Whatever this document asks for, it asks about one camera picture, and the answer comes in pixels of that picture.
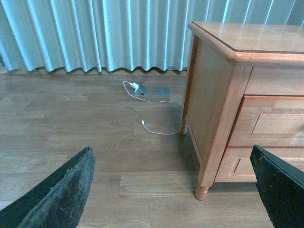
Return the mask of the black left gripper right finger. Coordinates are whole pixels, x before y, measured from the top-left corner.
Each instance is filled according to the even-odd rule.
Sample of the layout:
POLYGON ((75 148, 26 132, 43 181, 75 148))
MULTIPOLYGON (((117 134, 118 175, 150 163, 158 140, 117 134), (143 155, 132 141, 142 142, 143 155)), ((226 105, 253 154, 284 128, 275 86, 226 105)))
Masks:
POLYGON ((304 226, 304 172, 254 145, 250 161, 256 187, 276 228, 304 226))

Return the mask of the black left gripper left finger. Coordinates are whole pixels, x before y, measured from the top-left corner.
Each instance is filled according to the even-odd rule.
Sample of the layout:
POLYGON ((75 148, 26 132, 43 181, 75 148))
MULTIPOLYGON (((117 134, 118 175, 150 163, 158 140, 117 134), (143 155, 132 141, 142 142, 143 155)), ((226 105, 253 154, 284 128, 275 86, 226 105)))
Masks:
POLYGON ((86 147, 0 211, 2 228, 75 228, 90 193, 96 157, 86 147))

